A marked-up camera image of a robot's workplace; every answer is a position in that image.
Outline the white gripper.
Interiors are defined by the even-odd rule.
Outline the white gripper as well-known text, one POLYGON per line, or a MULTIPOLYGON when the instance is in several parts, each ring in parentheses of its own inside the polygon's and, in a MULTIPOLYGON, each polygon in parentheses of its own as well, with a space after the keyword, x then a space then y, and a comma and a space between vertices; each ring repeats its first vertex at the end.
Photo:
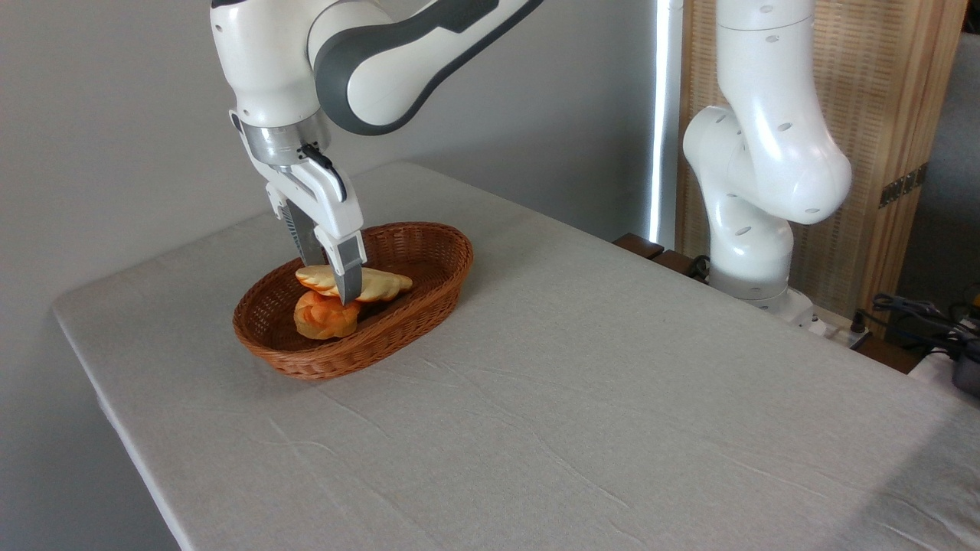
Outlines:
POLYGON ((364 217, 346 174, 321 151, 330 143, 326 114, 276 128, 250 126, 233 109, 230 119, 303 264, 329 264, 341 302, 354 302, 363 292, 364 217))

